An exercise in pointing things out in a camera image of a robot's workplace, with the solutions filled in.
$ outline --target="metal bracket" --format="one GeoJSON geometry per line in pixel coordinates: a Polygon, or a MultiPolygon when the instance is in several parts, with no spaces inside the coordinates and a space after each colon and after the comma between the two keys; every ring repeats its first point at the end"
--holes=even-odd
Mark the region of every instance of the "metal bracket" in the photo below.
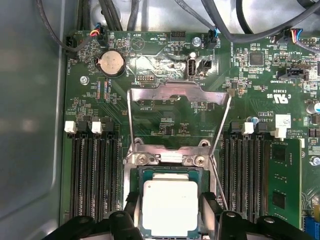
{"type": "Polygon", "coordinates": [[[155,89],[131,88],[128,90],[127,104],[132,152],[136,153],[139,149],[137,149],[135,144],[131,102],[137,102],[139,100],[167,101],[174,95],[186,96],[190,102],[207,102],[225,106],[225,111],[220,121],[219,129],[214,131],[213,142],[209,148],[208,155],[211,156],[217,147],[232,97],[227,92],[203,91],[196,82],[191,81],[167,81],[165,84],[159,85],[155,89]]]}

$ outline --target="white label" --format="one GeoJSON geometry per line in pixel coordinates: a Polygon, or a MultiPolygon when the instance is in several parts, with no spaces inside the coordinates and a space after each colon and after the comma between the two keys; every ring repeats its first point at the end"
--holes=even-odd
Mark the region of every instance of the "white label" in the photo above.
{"type": "Polygon", "coordinates": [[[273,98],[273,103],[274,104],[288,104],[289,100],[291,99],[291,94],[267,94],[266,95],[267,99],[272,99],[273,98]]]}
{"type": "Polygon", "coordinates": [[[278,128],[291,128],[291,115],[290,114],[276,114],[275,127],[278,128]]]}

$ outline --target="chip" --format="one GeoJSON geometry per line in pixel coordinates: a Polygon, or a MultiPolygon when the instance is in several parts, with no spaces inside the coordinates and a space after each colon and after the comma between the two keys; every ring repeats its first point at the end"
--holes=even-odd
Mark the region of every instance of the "chip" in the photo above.
{"type": "Polygon", "coordinates": [[[272,204],[276,205],[279,208],[286,208],[286,195],[274,191],[272,194],[272,204]]]}
{"type": "Polygon", "coordinates": [[[250,65],[251,66],[263,66],[264,54],[262,52],[250,52],[250,65]]]}
{"type": "Polygon", "coordinates": [[[279,161],[279,162],[285,162],[286,161],[286,145],[272,145],[272,159],[279,161]]]}

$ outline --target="silver metal frame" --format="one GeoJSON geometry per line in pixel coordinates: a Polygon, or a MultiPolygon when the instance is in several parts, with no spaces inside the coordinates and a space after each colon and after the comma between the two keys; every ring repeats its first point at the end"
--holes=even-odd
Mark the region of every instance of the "silver metal frame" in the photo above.
{"type": "Polygon", "coordinates": [[[185,167],[201,167],[210,172],[210,191],[217,192],[217,183],[222,195],[222,200],[227,207],[223,196],[221,183],[216,168],[216,160],[213,153],[219,141],[232,97],[227,92],[203,91],[195,82],[167,81],[155,89],[132,88],[127,92],[128,117],[131,134],[131,145],[124,164],[123,205],[130,192],[130,171],[138,166],[156,166],[162,163],[177,163],[185,167]],[[169,100],[172,96],[186,96],[190,102],[207,102],[224,105],[225,111],[221,118],[219,128],[215,131],[213,141],[203,139],[198,146],[182,146],[179,149],[167,149],[164,145],[144,144],[141,138],[134,136],[132,102],[139,100],[169,100]]]}

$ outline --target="motherboard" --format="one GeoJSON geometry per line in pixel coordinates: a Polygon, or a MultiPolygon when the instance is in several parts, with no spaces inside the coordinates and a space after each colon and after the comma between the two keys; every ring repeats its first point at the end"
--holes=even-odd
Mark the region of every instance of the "motherboard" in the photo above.
{"type": "MultiPolygon", "coordinates": [[[[77,31],[69,41],[81,43],[88,34],[77,31]]],[[[318,37],[299,40],[319,46],[318,37]]],[[[124,207],[132,141],[210,148],[223,119],[214,156],[229,209],[251,221],[273,215],[301,228],[320,196],[319,61],[274,37],[233,44],[210,31],[109,31],[94,38],[66,67],[61,223],[78,215],[98,221],[124,207]],[[155,97],[164,86],[167,98],[155,97]],[[137,92],[151,97],[134,99],[137,92]],[[202,93],[227,93],[229,105],[197,100],[202,93]]],[[[202,179],[199,189],[211,190],[212,176],[199,167],[176,171],[194,174],[202,179]]],[[[140,172],[146,178],[161,166],[144,168],[131,170],[136,186],[140,172]]]]}

